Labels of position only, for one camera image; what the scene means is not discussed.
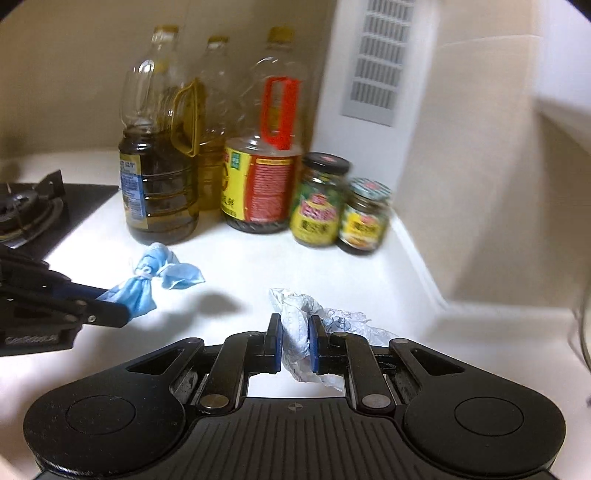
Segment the blue rag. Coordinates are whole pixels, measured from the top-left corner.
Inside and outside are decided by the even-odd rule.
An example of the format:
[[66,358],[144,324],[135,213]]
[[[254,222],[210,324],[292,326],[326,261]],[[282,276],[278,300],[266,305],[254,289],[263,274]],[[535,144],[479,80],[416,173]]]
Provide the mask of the blue rag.
[[152,279],[160,277],[162,288],[184,290],[205,282],[201,270],[188,263],[179,263],[177,256],[163,244],[152,244],[135,267],[134,276],[103,293],[97,300],[120,303],[129,309],[131,318],[154,310]]

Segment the blue label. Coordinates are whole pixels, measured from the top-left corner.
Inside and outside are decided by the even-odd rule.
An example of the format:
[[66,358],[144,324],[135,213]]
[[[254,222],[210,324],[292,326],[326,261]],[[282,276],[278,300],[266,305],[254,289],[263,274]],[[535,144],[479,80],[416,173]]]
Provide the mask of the blue label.
[[236,170],[240,170],[240,154],[238,152],[232,152],[232,161],[230,166]]
[[127,222],[136,228],[148,228],[144,204],[141,163],[139,155],[120,154],[121,193]]

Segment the air vent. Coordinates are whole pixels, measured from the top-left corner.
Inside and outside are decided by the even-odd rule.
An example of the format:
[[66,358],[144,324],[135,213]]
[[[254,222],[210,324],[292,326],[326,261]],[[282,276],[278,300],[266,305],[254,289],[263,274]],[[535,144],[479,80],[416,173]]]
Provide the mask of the air vent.
[[414,0],[369,0],[343,115],[391,126]]

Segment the bottle handle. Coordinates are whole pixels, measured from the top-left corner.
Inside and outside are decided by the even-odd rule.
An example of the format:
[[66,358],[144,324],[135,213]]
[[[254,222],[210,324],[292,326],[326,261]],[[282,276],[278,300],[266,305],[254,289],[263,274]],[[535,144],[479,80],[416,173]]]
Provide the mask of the bottle handle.
[[[271,96],[274,83],[283,83],[283,94],[279,112],[279,130],[275,135],[272,135],[269,129],[269,111],[272,107]],[[296,122],[299,88],[300,81],[291,77],[269,77],[265,82],[261,106],[261,136],[277,150],[291,148],[291,134]]]
[[[181,101],[187,96],[185,108],[180,112]],[[181,88],[173,99],[170,141],[174,148],[189,157],[195,157],[199,153],[204,98],[203,84],[194,79]]]

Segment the plastic bottle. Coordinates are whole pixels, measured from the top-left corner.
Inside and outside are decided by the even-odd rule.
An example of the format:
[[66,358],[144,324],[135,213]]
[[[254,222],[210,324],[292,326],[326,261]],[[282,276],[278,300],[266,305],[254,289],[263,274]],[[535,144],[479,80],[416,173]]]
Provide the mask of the plastic bottle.
[[195,69],[195,76],[205,87],[206,94],[205,120],[197,157],[201,210],[220,208],[224,145],[227,137],[236,133],[238,112],[231,92],[235,76],[227,50],[228,37],[210,37]]
[[[294,30],[290,27],[273,27],[269,30],[265,52],[262,58],[252,66],[250,77],[245,81],[246,85],[242,86],[240,102],[245,115],[243,134],[245,130],[250,130],[250,133],[253,133],[259,128],[265,81],[270,77],[289,77],[300,81],[297,120],[292,133],[296,142],[300,140],[301,126],[305,114],[305,81],[308,74],[306,67],[297,61],[293,55],[293,38]],[[277,109],[280,104],[280,97],[280,90],[274,89],[269,112],[270,127],[274,131],[277,127]]]
[[[270,127],[272,91],[281,84],[277,126]],[[270,77],[265,82],[260,127],[226,142],[222,212],[231,227],[273,233],[289,226],[301,145],[294,140],[299,80]]]
[[131,235],[170,244],[197,225],[202,91],[177,55],[178,27],[154,29],[150,51],[128,72],[121,100],[121,190]]

